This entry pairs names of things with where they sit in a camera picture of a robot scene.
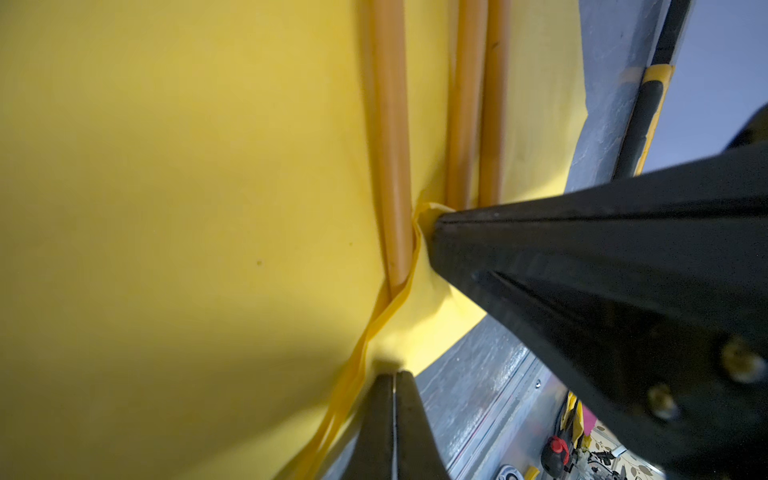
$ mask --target orange tube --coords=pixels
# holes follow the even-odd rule
[[[408,139],[406,27],[402,0],[372,0],[375,138],[389,292],[402,289],[411,270],[411,164]]]
[[[487,24],[488,0],[460,0],[445,173],[445,202],[455,210],[470,208]]]
[[[511,0],[488,0],[478,206],[502,201]]]

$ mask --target yellow fabric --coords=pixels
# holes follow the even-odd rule
[[[586,110],[578,3],[513,5],[524,200],[563,191]],[[415,205],[442,201],[454,7],[406,1]],[[363,11],[4,3],[4,477],[312,472],[377,365],[418,373],[480,320],[424,249],[379,315]]]
[[[664,99],[667,97],[667,90],[669,90],[670,82],[672,81],[672,74],[674,74],[674,65],[656,64],[651,65],[645,70],[643,75],[643,83],[647,81],[658,80],[664,86],[664,91],[661,93],[661,99],[659,105],[656,107],[654,116],[650,120],[648,125],[648,132],[645,136],[645,145],[643,146],[643,153],[640,159],[637,161],[637,166],[634,169],[634,176],[643,173],[643,167],[645,166],[645,159],[648,156],[650,150],[650,144],[654,141],[654,135],[656,134],[656,126],[659,124],[659,117],[661,116],[661,108],[664,106]]]
[[[565,429],[568,419],[571,415],[576,415],[573,421],[573,433],[571,434],[571,441],[576,444],[578,438],[584,433],[584,408],[581,406],[581,402],[578,402],[578,398],[573,392],[568,392],[567,402],[565,404],[565,411],[560,418],[560,430]]]
[[[571,410],[574,409],[577,400],[578,399],[576,398],[576,395],[569,391],[565,402],[565,411],[563,412],[563,416],[560,418],[560,430],[565,430],[565,424],[568,423],[568,418],[571,416]]]
[[[525,480],[533,480],[534,478],[536,478],[536,475],[538,475],[539,472],[540,471],[538,468],[534,466],[530,466],[528,467],[528,470],[525,471],[525,475],[523,475],[523,478]]]

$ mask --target bolt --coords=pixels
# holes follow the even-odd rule
[[[766,361],[753,352],[740,337],[733,337],[720,352],[728,376],[738,383],[759,382],[766,374]]]
[[[680,414],[680,407],[666,383],[658,383],[648,389],[648,406],[662,420],[672,420]]]

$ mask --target red cap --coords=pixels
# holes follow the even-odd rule
[[[565,450],[565,458],[563,458],[563,465],[568,464],[568,459],[571,457],[571,453],[568,451],[568,444],[560,437],[552,437],[552,442],[549,444],[552,451],[555,453],[562,453]]]
[[[550,445],[552,447],[552,451],[555,453],[562,453],[563,452],[563,441],[558,438],[552,439],[552,444]]]

